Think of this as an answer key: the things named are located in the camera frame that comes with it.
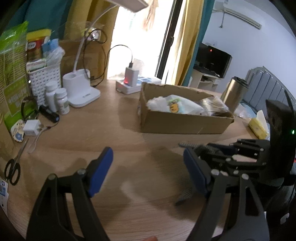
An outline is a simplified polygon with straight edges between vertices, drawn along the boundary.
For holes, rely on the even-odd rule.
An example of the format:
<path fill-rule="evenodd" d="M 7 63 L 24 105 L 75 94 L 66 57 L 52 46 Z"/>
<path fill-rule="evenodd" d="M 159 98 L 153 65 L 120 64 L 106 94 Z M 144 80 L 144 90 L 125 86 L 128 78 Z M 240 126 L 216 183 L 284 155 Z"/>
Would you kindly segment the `white plastic basket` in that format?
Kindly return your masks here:
<path fill-rule="evenodd" d="M 45 100 L 45 86 L 47 82 L 56 81 L 61 88 L 60 64 L 47 66 L 38 70 L 28 72 L 30 87 L 33 97 L 36 99 L 38 106 L 47 105 Z"/>

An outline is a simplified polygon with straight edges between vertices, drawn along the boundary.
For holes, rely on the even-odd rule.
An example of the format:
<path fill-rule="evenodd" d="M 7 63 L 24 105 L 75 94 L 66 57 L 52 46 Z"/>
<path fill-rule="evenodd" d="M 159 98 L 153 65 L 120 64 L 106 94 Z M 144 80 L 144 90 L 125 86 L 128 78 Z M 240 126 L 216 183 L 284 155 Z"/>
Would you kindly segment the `green paper cup package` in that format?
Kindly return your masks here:
<path fill-rule="evenodd" d="M 28 24 L 25 21 L 1 35 L 1 119 L 8 130 L 22 119 L 22 101 L 31 94 L 26 70 Z"/>

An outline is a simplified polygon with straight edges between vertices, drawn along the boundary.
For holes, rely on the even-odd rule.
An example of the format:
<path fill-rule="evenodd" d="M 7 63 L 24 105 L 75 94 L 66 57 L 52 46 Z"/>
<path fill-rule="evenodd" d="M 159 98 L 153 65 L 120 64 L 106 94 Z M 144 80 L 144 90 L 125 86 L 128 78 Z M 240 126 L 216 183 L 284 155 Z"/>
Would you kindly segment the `wall air conditioner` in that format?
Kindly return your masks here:
<path fill-rule="evenodd" d="M 258 30 L 262 28 L 262 17 L 246 1 L 215 1 L 214 10 L 236 17 Z"/>

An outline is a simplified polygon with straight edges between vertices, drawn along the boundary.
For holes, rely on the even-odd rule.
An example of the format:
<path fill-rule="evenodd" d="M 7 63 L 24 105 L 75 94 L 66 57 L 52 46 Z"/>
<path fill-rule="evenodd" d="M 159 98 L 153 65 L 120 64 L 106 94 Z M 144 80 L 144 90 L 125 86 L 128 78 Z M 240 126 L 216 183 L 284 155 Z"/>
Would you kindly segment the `teal left curtain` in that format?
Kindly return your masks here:
<path fill-rule="evenodd" d="M 25 1 L 12 16 L 5 29 L 8 30 L 28 21 L 28 32 L 50 29 L 50 38 L 61 40 L 64 37 L 72 3 L 72 0 Z"/>

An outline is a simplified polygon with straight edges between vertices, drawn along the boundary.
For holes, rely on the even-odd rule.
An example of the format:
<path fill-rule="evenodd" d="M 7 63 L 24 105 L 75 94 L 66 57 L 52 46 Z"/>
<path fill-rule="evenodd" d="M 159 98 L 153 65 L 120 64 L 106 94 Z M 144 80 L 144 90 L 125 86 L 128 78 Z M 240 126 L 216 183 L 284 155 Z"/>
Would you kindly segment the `cartoon duck tissue pack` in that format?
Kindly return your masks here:
<path fill-rule="evenodd" d="M 204 111 L 199 104 L 178 95 L 171 94 L 165 100 L 170 113 L 200 115 Z"/>

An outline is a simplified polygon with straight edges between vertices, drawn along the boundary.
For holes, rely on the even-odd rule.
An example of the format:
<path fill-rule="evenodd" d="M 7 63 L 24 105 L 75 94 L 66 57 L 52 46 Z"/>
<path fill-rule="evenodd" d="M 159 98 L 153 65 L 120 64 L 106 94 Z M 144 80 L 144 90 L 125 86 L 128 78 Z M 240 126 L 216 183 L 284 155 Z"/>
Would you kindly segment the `white pill bottle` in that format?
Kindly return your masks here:
<path fill-rule="evenodd" d="M 45 100 L 49 109 L 56 113 L 58 111 L 56 102 L 55 102 L 55 92 L 58 89 L 57 81 L 49 81 L 45 85 Z"/>
<path fill-rule="evenodd" d="M 59 113 L 62 115 L 68 114 L 70 111 L 67 90 L 65 88 L 59 88 L 55 92 L 55 101 L 59 109 Z"/>

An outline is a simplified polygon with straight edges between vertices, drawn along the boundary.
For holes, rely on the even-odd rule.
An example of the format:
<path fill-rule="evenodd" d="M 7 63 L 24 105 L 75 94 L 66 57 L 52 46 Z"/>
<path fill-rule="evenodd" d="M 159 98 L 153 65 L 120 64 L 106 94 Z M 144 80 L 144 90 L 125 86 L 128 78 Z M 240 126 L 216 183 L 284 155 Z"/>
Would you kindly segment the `bag of cotton swabs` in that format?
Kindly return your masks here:
<path fill-rule="evenodd" d="M 204 98 L 198 102 L 204 109 L 203 115 L 232 118 L 228 106 L 217 96 Z"/>

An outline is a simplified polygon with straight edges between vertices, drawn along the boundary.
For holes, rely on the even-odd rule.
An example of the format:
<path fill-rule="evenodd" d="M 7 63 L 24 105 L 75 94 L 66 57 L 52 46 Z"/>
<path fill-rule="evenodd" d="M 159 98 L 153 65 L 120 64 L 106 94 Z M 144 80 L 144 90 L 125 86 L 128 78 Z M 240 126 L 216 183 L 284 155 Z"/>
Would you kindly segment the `grey bed headboard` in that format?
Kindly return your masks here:
<path fill-rule="evenodd" d="M 295 110 L 295 98 L 288 91 L 285 85 L 264 66 L 250 69 L 245 79 L 249 85 L 242 102 L 257 112 L 262 110 L 267 118 L 266 99 L 277 100 L 288 105 L 285 90 Z"/>

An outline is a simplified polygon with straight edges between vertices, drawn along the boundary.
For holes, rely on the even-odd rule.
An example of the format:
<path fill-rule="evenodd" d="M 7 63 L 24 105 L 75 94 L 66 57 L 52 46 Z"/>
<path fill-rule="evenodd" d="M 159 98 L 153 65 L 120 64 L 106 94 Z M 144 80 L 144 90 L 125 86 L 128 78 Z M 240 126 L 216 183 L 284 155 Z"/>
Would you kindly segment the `yellow tissue pack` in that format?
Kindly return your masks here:
<path fill-rule="evenodd" d="M 249 121 L 248 126 L 257 138 L 260 140 L 269 140 L 270 134 L 263 110 L 257 112 L 256 117 Z"/>

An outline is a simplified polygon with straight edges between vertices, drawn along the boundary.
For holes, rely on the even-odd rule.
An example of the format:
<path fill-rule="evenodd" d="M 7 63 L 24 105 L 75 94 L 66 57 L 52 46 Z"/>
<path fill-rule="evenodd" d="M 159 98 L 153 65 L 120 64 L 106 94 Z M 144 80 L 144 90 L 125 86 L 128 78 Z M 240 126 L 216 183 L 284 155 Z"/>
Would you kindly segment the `steel travel mug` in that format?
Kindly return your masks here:
<path fill-rule="evenodd" d="M 237 76 L 231 78 L 227 84 L 226 89 L 222 93 L 221 100 L 232 113 L 234 113 L 236 108 L 239 106 L 245 93 L 248 91 L 248 88 L 248 83 L 244 79 Z"/>

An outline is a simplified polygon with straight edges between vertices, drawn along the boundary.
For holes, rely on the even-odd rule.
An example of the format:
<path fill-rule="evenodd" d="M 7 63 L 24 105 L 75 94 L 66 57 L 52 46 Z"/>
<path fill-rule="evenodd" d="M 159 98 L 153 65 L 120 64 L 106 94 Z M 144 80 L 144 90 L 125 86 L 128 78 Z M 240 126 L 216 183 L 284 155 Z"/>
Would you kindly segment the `white textured cloth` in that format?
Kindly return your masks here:
<path fill-rule="evenodd" d="M 151 111 L 159 111 L 159 112 L 163 112 L 163 113 L 170 112 L 170 107 L 168 105 L 168 102 L 162 96 L 155 97 L 153 99 L 148 100 L 146 103 L 146 106 Z"/>

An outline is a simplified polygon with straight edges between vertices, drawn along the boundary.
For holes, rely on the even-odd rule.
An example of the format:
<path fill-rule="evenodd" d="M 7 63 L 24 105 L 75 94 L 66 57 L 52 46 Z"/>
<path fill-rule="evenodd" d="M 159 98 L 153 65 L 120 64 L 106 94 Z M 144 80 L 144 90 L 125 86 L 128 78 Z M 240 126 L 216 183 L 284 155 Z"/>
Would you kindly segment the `white power strip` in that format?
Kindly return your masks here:
<path fill-rule="evenodd" d="M 133 94 L 140 92 L 142 83 L 152 83 L 152 84 L 161 84 L 162 80 L 157 77 L 138 77 L 136 86 L 127 85 L 124 80 L 117 80 L 115 84 L 115 88 L 118 92 L 123 93 L 125 95 Z"/>

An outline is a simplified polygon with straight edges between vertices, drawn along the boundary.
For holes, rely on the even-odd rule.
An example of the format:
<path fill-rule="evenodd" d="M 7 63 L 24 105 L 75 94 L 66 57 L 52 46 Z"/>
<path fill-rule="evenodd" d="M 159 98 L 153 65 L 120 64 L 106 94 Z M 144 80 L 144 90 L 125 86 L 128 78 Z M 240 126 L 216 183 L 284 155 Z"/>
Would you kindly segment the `white small power adapter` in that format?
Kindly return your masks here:
<path fill-rule="evenodd" d="M 39 120 L 27 120 L 23 132 L 26 136 L 37 136 L 42 129 L 43 125 Z"/>

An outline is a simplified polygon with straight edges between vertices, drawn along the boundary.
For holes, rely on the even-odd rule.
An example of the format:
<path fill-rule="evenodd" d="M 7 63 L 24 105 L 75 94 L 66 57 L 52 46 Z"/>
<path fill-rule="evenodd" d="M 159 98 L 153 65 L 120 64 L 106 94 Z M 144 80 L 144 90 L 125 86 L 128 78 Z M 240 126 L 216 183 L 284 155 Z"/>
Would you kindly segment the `brown cardboard box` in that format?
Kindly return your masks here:
<path fill-rule="evenodd" d="M 140 130 L 143 133 L 165 134 L 221 134 L 234 122 L 234 118 L 221 116 L 192 115 L 152 111 L 147 102 L 154 97 L 178 95 L 198 102 L 213 95 L 197 89 L 175 86 L 156 85 L 144 82 L 140 91 Z"/>

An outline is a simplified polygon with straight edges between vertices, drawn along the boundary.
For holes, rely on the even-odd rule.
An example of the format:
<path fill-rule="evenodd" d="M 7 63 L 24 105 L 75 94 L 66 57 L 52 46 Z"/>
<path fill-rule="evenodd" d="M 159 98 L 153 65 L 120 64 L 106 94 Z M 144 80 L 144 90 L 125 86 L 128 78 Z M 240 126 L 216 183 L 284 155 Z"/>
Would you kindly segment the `yellow right curtain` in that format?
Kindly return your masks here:
<path fill-rule="evenodd" d="M 173 77 L 174 85 L 182 85 L 193 57 L 201 25 L 204 1 L 185 1 L 185 9 L 178 36 L 178 51 Z"/>

